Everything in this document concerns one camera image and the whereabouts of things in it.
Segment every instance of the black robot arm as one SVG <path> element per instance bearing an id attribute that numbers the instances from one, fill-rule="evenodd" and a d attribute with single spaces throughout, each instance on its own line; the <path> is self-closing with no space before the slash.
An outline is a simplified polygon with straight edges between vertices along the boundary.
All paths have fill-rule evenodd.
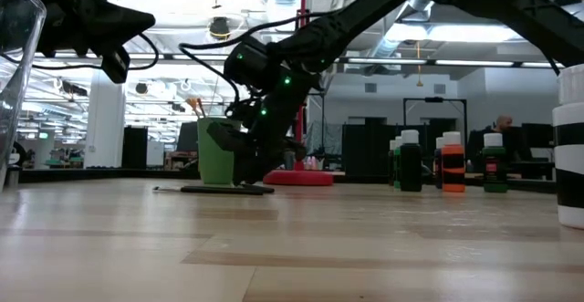
<path id="1" fill-rule="evenodd" d="M 262 180 L 282 163 L 283 139 L 310 89 L 318 88 L 318 73 L 355 36 L 405 1 L 356 0 L 278 43 L 264 46 L 248 37 L 234 49 L 224 65 L 225 76 L 265 95 L 232 107 L 230 117 L 243 121 L 246 135 L 219 126 L 209 130 L 222 148 L 235 151 L 235 183 Z M 496 19 L 566 66 L 584 62 L 584 24 L 548 0 L 433 1 Z"/>
<path id="2" fill-rule="evenodd" d="M 73 49 L 79 56 L 89 50 L 102 58 L 101 69 L 114 83 L 123 83 L 128 76 L 130 56 L 123 45 L 154 26 L 154 16 L 127 9 L 108 0 L 41 0 L 47 9 L 47 19 L 43 25 L 36 50 L 45 57 L 54 57 L 58 50 Z M 16 6 L 8 6 L 0 15 L 0 21 L 10 21 L 11 11 L 18 12 Z M 18 30 L 3 34 L 3 53 L 13 46 L 21 45 Z"/>

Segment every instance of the ceiling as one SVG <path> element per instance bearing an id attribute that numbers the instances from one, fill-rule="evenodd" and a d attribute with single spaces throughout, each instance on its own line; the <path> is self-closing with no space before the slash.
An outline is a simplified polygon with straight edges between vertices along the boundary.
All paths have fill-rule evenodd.
<path id="1" fill-rule="evenodd" d="M 205 44 L 214 42 L 209 34 L 209 25 L 214 17 L 228 18 L 231 36 L 237 36 L 251 26 L 294 16 L 300 7 L 300 0 L 109 0 L 112 3 L 127 6 L 153 14 L 157 19 L 155 27 L 147 31 L 147 36 L 156 47 L 166 55 L 180 54 L 178 44 Z M 313 12 L 341 8 L 354 0 L 308 0 L 308 8 Z M 348 47 L 346 56 L 359 57 L 421 57 L 434 59 L 472 59 L 472 60 L 509 60 L 509 61 L 544 61 L 540 52 L 528 42 L 509 34 L 504 26 L 492 20 L 477 18 L 447 5 L 431 5 L 427 18 L 424 12 L 412 11 L 414 4 L 404 5 L 388 14 L 386 18 L 358 36 Z M 452 31 L 452 27 L 464 26 L 474 29 L 466 36 L 439 34 Z M 293 25 L 266 30 L 256 36 L 263 42 L 276 42 L 289 36 Z M 420 41 L 412 40 L 415 32 L 422 30 Z M 491 41 L 477 40 L 477 36 L 500 36 Z M 131 54 L 141 54 L 142 62 L 151 57 L 150 47 L 141 39 L 135 38 L 126 46 Z M 209 50 L 205 54 L 226 55 L 231 49 Z M 67 63 L 75 64 L 75 59 L 68 58 Z M 214 62 L 222 70 L 221 62 Z M 67 82 L 85 89 L 90 93 L 91 78 L 94 69 L 76 69 L 65 71 L 33 70 L 26 90 L 26 102 L 21 114 L 21 125 L 27 127 L 46 127 L 51 122 L 62 133 L 61 140 L 77 142 L 83 140 L 87 123 L 89 99 L 71 96 L 63 92 L 62 84 Z M 424 74 L 445 75 L 448 80 L 460 79 L 471 68 L 427 67 Z M 398 68 L 381 68 L 379 65 L 345 67 L 338 65 L 334 76 L 367 73 L 369 75 L 400 75 L 408 77 L 418 73 L 417 66 Z M 156 140 L 175 141 L 176 132 L 182 121 L 196 120 L 193 110 L 184 102 L 187 98 L 201 98 L 206 114 L 220 116 L 225 105 L 233 100 L 232 88 L 212 72 L 188 61 L 167 61 L 155 68 L 130 73 L 127 81 L 128 106 L 126 121 L 131 125 L 148 125 L 152 138 Z M 147 84 L 149 92 L 136 92 L 138 84 Z M 180 105 L 184 111 L 173 110 L 172 103 Z M 67 127 L 75 128 L 75 135 L 68 134 Z"/>

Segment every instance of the person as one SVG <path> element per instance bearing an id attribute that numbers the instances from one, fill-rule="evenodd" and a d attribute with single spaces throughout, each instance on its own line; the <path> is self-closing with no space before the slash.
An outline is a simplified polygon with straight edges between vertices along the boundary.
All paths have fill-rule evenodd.
<path id="1" fill-rule="evenodd" d="M 513 118 L 508 115 L 500 115 L 496 119 L 493 128 L 486 127 L 484 130 L 472 131 L 467 144 L 467 160 L 473 165 L 476 171 L 483 170 L 483 148 L 485 141 L 483 137 L 486 133 L 501 133 L 503 135 L 503 146 L 506 149 L 507 162 L 530 161 L 531 150 L 527 147 L 523 132 L 520 128 L 513 127 Z"/>

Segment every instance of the white cap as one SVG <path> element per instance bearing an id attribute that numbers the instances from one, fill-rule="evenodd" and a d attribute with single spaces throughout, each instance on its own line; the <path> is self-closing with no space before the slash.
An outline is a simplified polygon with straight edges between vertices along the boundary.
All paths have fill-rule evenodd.
<path id="1" fill-rule="evenodd" d="M 401 138 L 403 143 L 418 144 L 420 142 L 420 133 L 417 130 L 403 130 Z"/>
<path id="2" fill-rule="evenodd" d="M 436 149 L 442 149 L 444 147 L 444 138 L 436 138 Z"/>
<path id="3" fill-rule="evenodd" d="M 584 102 L 584 65 L 563 69 L 558 82 L 560 105 Z"/>
<path id="4" fill-rule="evenodd" d="M 460 132 L 445 132 L 444 133 L 444 146 L 445 145 L 458 145 L 461 144 Z"/>
<path id="5" fill-rule="evenodd" d="M 503 134 L 501 133 L 486 133 L 483 139 L 485 147 L 503 147 Z"/>

